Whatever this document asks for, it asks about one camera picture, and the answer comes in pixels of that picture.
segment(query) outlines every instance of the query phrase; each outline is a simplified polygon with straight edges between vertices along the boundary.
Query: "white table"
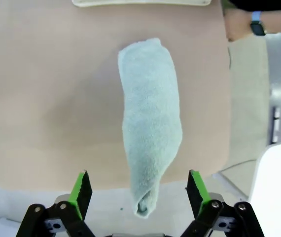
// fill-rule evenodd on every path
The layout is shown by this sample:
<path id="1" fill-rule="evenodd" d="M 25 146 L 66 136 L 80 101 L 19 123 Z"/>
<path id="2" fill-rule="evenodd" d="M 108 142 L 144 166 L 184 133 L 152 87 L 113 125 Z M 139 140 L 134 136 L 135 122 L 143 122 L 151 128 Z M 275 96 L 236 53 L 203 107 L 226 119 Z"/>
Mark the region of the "white table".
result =
<path id="1" fill-rule="evenodd" d="M 281 144 L 257 162 L 249 202 L 265 237 L 281 237 Z"/>

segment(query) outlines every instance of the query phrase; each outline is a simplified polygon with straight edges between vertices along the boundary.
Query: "table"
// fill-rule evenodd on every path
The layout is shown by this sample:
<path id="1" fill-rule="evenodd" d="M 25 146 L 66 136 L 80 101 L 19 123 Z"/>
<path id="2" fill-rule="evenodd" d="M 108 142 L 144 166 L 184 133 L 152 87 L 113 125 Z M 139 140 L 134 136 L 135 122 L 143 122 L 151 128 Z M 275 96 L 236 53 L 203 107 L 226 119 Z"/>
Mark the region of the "table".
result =
<path id="1" fill-rule="evenodd" d="M 249 202 L 265 237 L 281 236 L 281 144 L 270 146 L 258 161 Z"/>
<path id="2" fill-rule="evenodd" d="M 77 8 L 70 0 L 0 0 L 0 185 L 70 190 L 129 186 L 117 54 L 158 37 L 175 63 L 183 142 L 162 182 L 228 159 L 229 55 L 219 0 L 209 6 Z"/>

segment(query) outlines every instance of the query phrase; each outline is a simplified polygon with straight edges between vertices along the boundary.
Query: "folded cloth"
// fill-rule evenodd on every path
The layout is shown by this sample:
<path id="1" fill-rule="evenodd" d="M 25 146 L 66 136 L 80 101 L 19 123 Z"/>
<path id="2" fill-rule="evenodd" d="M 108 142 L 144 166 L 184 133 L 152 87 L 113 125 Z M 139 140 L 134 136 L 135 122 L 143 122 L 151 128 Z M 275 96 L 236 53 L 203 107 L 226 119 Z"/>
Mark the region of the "folded cloth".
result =
<path id="1" fill-rule="evenodd" d="M 161 177 L 182 141 L 176 71 L 159 39 L 137 42 L 120 51 L 118 67 L 134 210 L 147 218 L 156 208 Z"/>
<path id="2" fill-rule="evenodd" d="M 131 4 L 131 3 L 163 3 L 177 5 L 206 6 L 211 0 L 72 0 L 75 6 L 88 7 L 111 4 Z"/>

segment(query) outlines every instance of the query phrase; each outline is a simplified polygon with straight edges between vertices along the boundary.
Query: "metal bolt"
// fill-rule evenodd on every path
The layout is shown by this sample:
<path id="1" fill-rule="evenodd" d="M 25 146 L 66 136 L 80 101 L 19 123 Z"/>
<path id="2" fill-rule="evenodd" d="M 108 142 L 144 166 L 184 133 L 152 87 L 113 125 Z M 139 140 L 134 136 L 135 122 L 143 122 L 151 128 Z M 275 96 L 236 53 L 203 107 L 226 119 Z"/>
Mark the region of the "metal bolt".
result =
<path id="1" fill-rule="evenodd" d="M 66 208 L 66 204 L 60 205 L 60 209 L 65 209 L 65 208 Z"/>
<path id="2" fill-rule="evenodd" d="M 219 208 L 219 204 L 218 204 L 217 201 L 212 202 L 211 206 L 214 207 L 214 208 Z"/>
<path id="3" fill-rule="evenodd" d="M 244 204 L 240 204 L 240 205 L 238 206 L 238 208 L 239 208 L 240 210 L 244 211 L 244 210 L 246 209 L 246 206 L 245 206 Z"/>

